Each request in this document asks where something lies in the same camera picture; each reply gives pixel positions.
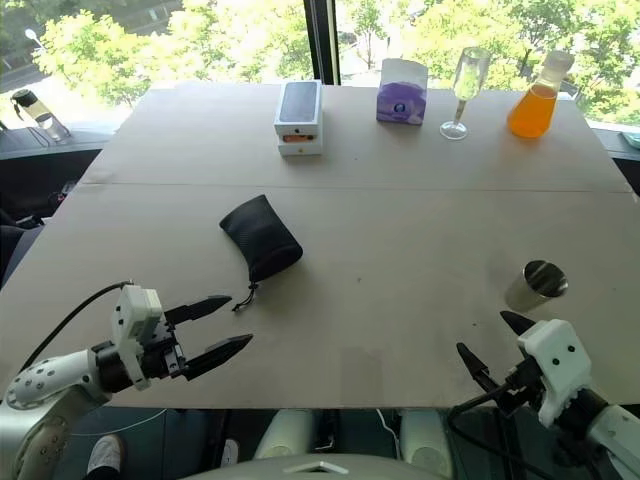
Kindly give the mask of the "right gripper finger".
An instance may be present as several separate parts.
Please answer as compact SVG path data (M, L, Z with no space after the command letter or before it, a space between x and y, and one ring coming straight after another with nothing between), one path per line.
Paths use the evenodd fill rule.
M456 349L472 379L486 392L494 392L499 384L490 376L488 367L462 342Z
M503 310L500 316L518 337L522 337L536 324L535 321L513 311Z

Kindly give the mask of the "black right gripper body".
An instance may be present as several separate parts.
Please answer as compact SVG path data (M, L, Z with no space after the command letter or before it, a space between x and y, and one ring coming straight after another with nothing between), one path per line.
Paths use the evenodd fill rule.
M514 413L528 405L538 411L543 397L542 370L533 357L517 364L500 387L495 402L502 413Z

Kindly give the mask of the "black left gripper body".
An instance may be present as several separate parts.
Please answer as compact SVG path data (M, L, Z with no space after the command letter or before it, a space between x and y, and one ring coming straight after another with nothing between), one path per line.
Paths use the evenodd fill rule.
M184 377L187 359L176 337L175 326L159 322L142 342L142 373L146 379Z

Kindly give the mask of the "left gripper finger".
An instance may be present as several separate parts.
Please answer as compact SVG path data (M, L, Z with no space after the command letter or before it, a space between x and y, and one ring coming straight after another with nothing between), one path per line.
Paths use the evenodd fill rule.
M183 323L208 316L232 300L227 295L213 295L194 303L181 305L164 312L168 323Z
M212 345L203 354L185 363L184 377L191 381L216 369L243 350L252 339L252 334L244 334L229 337Z

